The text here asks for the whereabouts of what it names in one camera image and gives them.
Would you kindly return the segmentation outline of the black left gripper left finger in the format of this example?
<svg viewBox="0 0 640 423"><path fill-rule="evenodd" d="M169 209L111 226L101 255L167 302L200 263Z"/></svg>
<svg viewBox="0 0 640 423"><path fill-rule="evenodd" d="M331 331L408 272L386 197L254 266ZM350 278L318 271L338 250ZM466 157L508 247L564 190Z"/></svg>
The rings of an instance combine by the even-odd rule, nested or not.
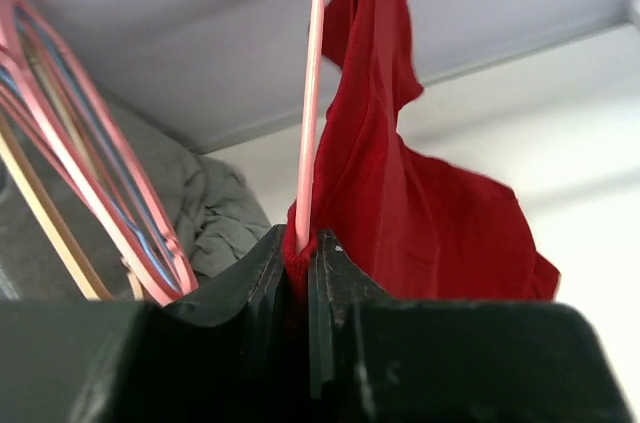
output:
<svg viewBox="0 0 640 423"><path fill-rule="evenodd" d="M282 421L300 394L284 229L167 306L5 302L5 422Z"/></svg>

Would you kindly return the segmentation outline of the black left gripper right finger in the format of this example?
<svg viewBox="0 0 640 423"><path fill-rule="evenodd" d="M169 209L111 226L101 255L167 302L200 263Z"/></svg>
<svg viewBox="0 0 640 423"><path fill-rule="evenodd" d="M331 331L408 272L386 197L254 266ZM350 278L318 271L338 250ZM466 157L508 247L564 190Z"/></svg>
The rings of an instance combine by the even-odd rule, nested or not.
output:
<svg viewBox="0 0 640 423"><path fill-rule="evenodd" d="M308 276L309 393L328 422L629 422L573 308L391 297L320 233Z"/></svg>

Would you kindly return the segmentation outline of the red t-shirt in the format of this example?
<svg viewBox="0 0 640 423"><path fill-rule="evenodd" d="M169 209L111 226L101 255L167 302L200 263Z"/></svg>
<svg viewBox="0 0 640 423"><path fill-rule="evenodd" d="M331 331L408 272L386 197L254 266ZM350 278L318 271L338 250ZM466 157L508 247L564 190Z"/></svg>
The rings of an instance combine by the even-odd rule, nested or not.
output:
<svg viewBox="0 0 640 423"><path fill-rule="evenodd" d="M408 0L331 0L323 55L342 75L315 158L311 227L403 299L553 299L514 192L410 149L402 108L422 94Z"/></svg>

